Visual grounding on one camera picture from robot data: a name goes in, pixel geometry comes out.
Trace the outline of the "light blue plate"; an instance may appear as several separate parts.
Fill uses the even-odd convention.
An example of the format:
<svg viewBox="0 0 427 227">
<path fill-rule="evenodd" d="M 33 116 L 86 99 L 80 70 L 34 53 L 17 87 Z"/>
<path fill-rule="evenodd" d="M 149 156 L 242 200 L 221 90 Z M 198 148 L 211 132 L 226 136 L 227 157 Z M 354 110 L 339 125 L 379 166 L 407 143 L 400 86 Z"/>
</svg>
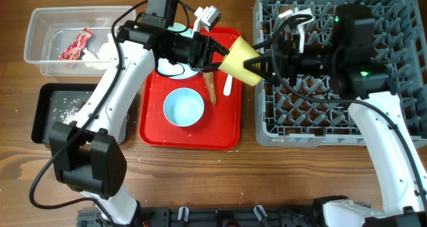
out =
<svg viewBox="0 0 427 227">
<path fill-rule="evenodd" d="M 172 31 L 181 31 L 185 28 L 186 26 L 181 23 L 174 23 L 172 27 L 168 27 L 167 29 Z M 192 37 L 192 29 L 188 29 L 183 33 L 180 33 L 180 35 L 185 37 Z M 198 72 L 192 70 L 188 64 L 171 64 L 168 60 L 164 58 L 158 60 L 157 70 L 160 74 L 163 74 L 166 77 L 176 80 L 188 79 L 198 74 Z"/>
</svg>

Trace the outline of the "pile of white rice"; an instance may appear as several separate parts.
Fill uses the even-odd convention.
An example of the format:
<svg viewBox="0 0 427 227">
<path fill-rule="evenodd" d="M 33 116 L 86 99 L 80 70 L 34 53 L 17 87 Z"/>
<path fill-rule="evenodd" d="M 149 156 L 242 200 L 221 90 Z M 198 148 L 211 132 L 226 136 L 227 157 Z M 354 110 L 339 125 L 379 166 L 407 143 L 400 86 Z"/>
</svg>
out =
<svg viewBox="0 0 427 227">
<path fill-rule="evenodd" d="M 63 99 L 63 106 L 59 108 L 59 121 L 63 124 L 69 124 L 71 119 L 81 109 L 83 102 L 79 98 Z"/>
</svg>

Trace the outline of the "light blue bowl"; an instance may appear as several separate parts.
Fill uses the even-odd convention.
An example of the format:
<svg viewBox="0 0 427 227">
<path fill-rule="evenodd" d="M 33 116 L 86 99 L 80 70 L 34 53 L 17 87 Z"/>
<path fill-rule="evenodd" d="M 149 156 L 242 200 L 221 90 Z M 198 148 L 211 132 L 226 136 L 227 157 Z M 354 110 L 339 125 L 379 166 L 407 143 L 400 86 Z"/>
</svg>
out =
<svg viewBox="0 0 427 227">
<path fill-rule="evenodd" d="M 194 89 L 181 87 L 171 91 L 163 102 L 166 120 L 177 127 L 190 127 L 202 117 L 205 103 Z"/>
</svg>

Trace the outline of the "yellow plastic cup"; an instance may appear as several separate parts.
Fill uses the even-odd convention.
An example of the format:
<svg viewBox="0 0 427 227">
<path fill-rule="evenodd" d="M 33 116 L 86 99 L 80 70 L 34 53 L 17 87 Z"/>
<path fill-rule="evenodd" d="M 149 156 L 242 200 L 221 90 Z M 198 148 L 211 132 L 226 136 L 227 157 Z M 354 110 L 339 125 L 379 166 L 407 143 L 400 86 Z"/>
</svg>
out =
<svg viewBox="0 0 427 227">
<path fill-rule="evenodd" d="M 238 37 L 218 69 L 250 86 L 255 86 L 261 82 L 262 78 L 245 69 L 244 61 L 259 56 L 260 54 L 243 37 Z"/>
</svg>

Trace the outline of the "red snack wrapper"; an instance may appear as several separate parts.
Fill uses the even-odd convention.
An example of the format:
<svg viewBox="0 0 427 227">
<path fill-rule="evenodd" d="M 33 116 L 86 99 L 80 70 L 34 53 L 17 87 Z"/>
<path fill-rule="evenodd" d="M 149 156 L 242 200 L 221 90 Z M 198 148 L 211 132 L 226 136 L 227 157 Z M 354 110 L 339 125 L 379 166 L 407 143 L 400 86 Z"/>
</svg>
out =
<svg viewBox="0 0 427 227">
<path fill-rule="evenodd" d="M 76 39 L 64 50 L 58 57 L 61 61 L 75 61 L 78 60 L 81 52 L 85 49 L 88 41 L 93 36 L 93 32 L 88 28 L 81 30 Z"/>
</svg>

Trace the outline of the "orange carrot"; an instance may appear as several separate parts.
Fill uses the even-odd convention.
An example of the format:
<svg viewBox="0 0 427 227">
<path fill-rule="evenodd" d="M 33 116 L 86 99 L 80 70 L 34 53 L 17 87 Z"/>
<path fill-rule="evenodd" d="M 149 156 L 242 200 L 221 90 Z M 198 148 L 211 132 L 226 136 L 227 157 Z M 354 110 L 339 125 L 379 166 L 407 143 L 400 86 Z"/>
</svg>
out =
<svg viewBox="0 0 427 227">
<path fill-rule="evenodd" d="M 205 80 L 205 84 L 209 93 L 209 98 L 212 104 L 216 104 L 216 92 L 215 92 L 215 85 L 214 85 L 214 73 L 208 72 L 203 73 L 203 78 Z"/>
</svg>

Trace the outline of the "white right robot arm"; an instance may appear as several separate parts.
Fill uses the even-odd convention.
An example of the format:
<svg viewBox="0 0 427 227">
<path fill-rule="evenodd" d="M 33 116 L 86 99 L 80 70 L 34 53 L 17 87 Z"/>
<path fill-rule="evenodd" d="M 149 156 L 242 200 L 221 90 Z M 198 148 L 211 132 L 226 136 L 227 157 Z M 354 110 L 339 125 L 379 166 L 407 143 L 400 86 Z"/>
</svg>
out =
<svg viewBox="0 0 427 227">
<path fill-rule="evenodd" d="M 266 81 L 291 89 L 299 75 L 327 75 L 336 103 L 346 104 L 363 136 L 380 184 L 379 212 L 346 197 L 314 201 L 319 226 L 425 226 L 426 171 L 402 116 L 394 77 L 374 59 L 375 19 L 369 7 L 336 8 L 329 45 L 306 45 L 304 27 L 310 9 L 279 14 L 272 37 L 262 42 L 270 52 L 248 59 L 244 67 Z"/>
</svg>

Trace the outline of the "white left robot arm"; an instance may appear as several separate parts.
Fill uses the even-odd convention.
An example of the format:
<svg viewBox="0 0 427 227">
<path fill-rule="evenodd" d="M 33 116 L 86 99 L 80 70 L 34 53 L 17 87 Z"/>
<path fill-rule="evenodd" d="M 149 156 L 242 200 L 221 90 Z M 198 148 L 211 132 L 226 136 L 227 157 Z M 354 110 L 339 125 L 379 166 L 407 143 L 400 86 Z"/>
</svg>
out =
<svg viewBox="0 0 427 227">
<path fill-rule="evenodd" d="M 144 37 L 120 33 L 114 38 L 118 58 L 113 61 L 95 91 L 70 124 L 55 123 L 49 143 L 58 182 L 92 201 L 111 226 L 142 223 L 141 205 L 123 183 L 127 162 L 117 137 L 136 92 L 158 66 L 159 59 L 186 63 L 196 71 L 213 72 L 214 53 L 230 51 L 213 38 L 194 32 L 192 37 L 165 31 Z"/>
</svg>

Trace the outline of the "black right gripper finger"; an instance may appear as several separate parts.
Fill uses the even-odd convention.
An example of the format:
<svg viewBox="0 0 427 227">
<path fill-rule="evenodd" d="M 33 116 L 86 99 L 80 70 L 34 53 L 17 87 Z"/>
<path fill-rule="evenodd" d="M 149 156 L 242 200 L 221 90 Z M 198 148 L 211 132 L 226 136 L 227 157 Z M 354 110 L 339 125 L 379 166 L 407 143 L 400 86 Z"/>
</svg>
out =
<svg viewBox="0 0 427 227">
<path fill-rule="evenodd" d="M 265 48 L 265 47 L 270 47 L 272 45 L 273 40 L 269 39 L 269 40 L 265 40 L 261 43 L 257 43 L 255 45 L 253 45 L 252 47 L 254 49 L 261 49 L 261 48 Z"/>
<path fill-rule="evenodd" d="M 272 55 L 264 54 L 244 61 L 244 68 L 264 79 L 268 83 L 276 83 L 276 73 L 272 64 Z"/>
</svg>

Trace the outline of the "white plastic spoon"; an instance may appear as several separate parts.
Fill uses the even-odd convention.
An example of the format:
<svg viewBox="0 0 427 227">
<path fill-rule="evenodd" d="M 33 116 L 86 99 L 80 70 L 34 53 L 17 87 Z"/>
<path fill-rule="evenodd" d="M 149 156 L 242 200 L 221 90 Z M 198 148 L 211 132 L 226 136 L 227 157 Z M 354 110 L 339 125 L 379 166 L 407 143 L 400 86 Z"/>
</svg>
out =
<svg viewBox="0 0 427 227">
<path fill-rule="evenodd" d="M 230 96 L 232 91 L 232 85 L 233 85 L 233 77 L 231 75 L 228 75 L 226 78 L 226 82 L 224 84 L 223 94 L 225 96 Z"/>
</svg>

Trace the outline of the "white tissue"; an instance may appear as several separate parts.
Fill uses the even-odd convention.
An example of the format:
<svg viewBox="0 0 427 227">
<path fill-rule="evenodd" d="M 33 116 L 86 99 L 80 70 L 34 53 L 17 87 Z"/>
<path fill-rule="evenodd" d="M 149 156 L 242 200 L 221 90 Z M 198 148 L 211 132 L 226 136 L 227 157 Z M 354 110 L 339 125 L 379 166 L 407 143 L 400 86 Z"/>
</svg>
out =
<svg viewBox="0 0 427 227">
<path fill-rule="evenodd" d="M 81 59 L 89 62 L 85 64 L 86 67 L 106 70 L 110 66 L 111 61 L 115 58 L 117 58 L 117 50 L 113 42 L 112 34 L 108 33 L 107 43 L 102 44 L 96 54 L 93 54 L 85 48 Z"/>
</svg>

